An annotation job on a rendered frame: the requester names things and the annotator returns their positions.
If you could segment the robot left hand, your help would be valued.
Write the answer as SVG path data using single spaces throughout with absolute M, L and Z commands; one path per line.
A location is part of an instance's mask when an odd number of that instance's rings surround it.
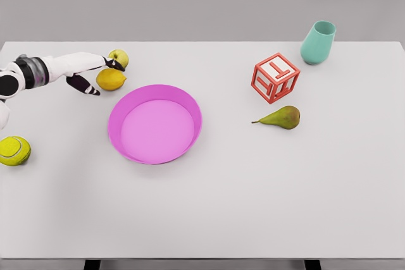
M 119 71 L 125 71 L 127 64 L 114 58 L 105 58 L 104 56 L 88 52 L 77 52 L 69 54 L 65 58 L 69 67 L 66 82 L 68 85 L 87 95 L 100 95 L 100 91 L 95 89 L 84 77 L 81 72 L 95 70 L 102 66 L 107 66 Z

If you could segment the yellow lemon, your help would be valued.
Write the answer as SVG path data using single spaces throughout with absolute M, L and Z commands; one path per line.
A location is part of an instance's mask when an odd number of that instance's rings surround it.
M 98 73 L 96 83 L 103 90 L 114 91 L 121 88 L 126 79 L 122 71 L 106 68 Z

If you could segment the pink plate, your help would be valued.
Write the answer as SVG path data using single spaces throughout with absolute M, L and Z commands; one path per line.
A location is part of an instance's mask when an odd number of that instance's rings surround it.
M 194 145 L 202 123 L 201 109 L 189 93 L 154 84 L 135 89 L 116 103 L 108 120 L 108 136 L 123 157 L 163 164 Z

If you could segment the yellow-green apple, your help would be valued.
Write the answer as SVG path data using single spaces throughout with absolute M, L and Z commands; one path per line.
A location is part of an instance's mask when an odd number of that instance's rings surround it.
M 118 62 L 122 69 L 125 70 L 125 68 L 129 64 L 129 57 L 128 54 L 123 50 L 123 49 L 115 49 L 112 50 L 109 55 L 109 58 L 114 59 L 116 62 Z

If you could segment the yellow tennis ball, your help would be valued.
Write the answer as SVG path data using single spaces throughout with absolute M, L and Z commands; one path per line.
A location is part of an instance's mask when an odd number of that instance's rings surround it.
M 0 140 L 0 163 L 7 166 L 19 166 L 30 157 L 31 146 L 22 137 L 12 136 Z

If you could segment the red letter block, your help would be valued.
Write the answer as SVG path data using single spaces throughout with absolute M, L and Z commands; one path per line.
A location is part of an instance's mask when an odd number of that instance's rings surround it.
M 300 72 L 278 52 L 254 66 L 251 86 L 268 104 L 273 104 L 293 91 Z

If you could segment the green pear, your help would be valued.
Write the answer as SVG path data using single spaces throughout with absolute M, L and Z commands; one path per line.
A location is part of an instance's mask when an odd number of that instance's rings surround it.
M 291 130 L 298 126 L 300 119 L 301 114 L 298 108 L 294 106 L 284 106 L 257 121 L 252 121 L 252 124 L 261 123 L 264 125 L 275 125 L 286 130 Z

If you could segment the teal cup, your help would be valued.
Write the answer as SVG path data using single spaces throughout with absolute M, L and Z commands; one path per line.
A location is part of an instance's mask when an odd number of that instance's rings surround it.
M 324 20 L 315 22 L 301 45 L 303 61 L 310 65 L 324 62 L 330 54 L 335 33 L 333 23 Z

